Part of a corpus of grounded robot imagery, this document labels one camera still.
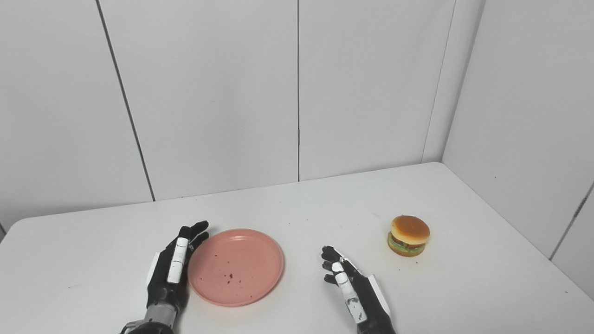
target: table surface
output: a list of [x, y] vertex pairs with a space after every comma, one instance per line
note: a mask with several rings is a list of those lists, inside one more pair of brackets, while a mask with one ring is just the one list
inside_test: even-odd
[[[420, 256], [388, 248], [398, 215], [431, 228]], [[327, 244], [376, 275], [399, 334], [594, 330], [594, 301], [446, 166], [426, 163], [22, 220], [0, 244], [2, 332], [119, 332], [144, 316], [153, 254], [203, 219], [211, 234], [269, 234], [286, 266], [248, 306], [191, 293], [180, 334], [355, 333], [340, 291], [322, 280]]]

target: toy hamburger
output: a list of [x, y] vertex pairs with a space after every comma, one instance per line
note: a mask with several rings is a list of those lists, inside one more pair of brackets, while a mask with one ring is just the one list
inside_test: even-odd
[[417, 256], [429, 240], [429, 227], [414, 216], [398, 216], [392, 221], [388, 233], [388, 246], [399, 255]]

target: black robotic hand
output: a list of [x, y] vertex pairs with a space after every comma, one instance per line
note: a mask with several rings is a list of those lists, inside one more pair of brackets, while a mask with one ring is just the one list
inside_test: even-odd
[[332, 246], [322, 248], [322, 267], [332, 272], [324, 280], [338, 285], [359, 334], [396, 334], [390, 309], [375, 276], [363, 274]]
[[178, 236], [155, 255], [147, 286], [146, 315], [126, 324], [121, 334], [173, 334], [175, 318], [188, 304], [188, 261], [208, 238], [207, 228], [206, 220], [182, 226]]

